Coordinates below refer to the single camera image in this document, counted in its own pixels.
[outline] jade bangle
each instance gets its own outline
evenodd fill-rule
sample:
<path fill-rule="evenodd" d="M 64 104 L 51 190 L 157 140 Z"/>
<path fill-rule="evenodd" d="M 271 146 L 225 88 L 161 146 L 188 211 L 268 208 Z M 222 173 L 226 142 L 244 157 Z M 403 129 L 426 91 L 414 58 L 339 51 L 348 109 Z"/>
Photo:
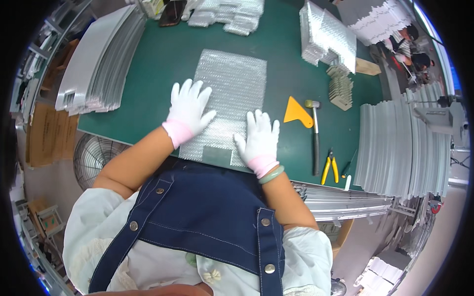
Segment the jade bangle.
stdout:
<path fill-rule="evenodd" d="M 266 176 L 263 176 L 260 180 L 258 180 L 258 183 L 260 184 L 265 184 L 267 182 L 270 182 L 271 180 L 275 179 L 276 176 L 280 175 L 281 173 L 283 173 L 283 171 L 285 170 L 285 167 L 284 166 L 279 166 L 278 168 L 276 168 L 276 170 L 272 171 L 271 173 L 269 173 L 268 175 Z"/>

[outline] wire cutters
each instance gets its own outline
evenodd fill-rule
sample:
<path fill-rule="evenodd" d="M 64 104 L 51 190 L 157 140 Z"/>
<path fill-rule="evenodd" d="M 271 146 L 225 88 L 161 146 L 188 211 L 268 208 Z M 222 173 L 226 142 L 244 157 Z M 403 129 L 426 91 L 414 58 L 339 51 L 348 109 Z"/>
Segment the wire cutters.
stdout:
<path fill-rule="evenodd" d="M 328 155 L 328 158 L 326 159 L 326 165 L 324 166 L 323 177 L 321 179 L 321 185 L 324 185 L 324 183 L 326 183 L 326 177 L 328 176 L 330 163 L 331 163 L 332 170 L 334 173 L 334 182 L 339 183 L 339 171 L 337 170 L 336 158 L 333 156 L 333 153 L 332 153 L 332 147 L 329 150 L 329 155 Z"/>

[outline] phone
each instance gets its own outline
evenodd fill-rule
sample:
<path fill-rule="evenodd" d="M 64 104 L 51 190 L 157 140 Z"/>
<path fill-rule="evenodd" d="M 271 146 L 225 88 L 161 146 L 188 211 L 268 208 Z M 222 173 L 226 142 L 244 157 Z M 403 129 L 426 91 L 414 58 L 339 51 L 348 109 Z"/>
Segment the phone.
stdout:
<path fill-rule="evenodd" d="M 186 6 L 186 0 L 172 0 L 164 8 L 158 25 L 160 27 L 176 26 L 181 21 L 182 12 Z"/>

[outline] screwdriver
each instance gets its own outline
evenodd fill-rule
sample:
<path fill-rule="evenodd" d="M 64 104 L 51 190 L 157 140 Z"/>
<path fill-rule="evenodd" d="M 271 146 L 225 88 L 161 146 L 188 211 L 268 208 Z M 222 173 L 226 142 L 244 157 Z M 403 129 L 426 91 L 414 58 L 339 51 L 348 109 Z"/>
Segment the screwdriver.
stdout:
<path fill-rule="evenodd" d="M 357 153 L 357 149 L 355 150 L 354 155 L 352 156 L 351 161 L 349 161 L 349 162 L 346 164 L 346 166 L 344 167 L 344 169 L 342 170 L 342 175 L 341 175 L 341 177 L 343 177 L 343 178 L 347 177 L 347 173 L 349 172 L 349 169 L 351 168 L 351 163 L 352 163 L 352 161 L 354 160 L 354 157 L 355 157 L 356 153 Z"/>

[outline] yellow squeegee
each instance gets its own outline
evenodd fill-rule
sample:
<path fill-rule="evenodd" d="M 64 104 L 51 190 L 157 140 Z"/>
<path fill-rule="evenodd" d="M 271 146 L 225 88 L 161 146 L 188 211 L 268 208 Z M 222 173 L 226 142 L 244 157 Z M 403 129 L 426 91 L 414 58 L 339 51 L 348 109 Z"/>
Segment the yellow squeegee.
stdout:
<path fill-rule="evenodd" d="M 313 127 L 313 118 L 301 107 L 300 104 L 290 96 L 288 98 L 288 105 L 286 106 L 285 118 L 283 122 L 299 120 L 307 128 Z"/>

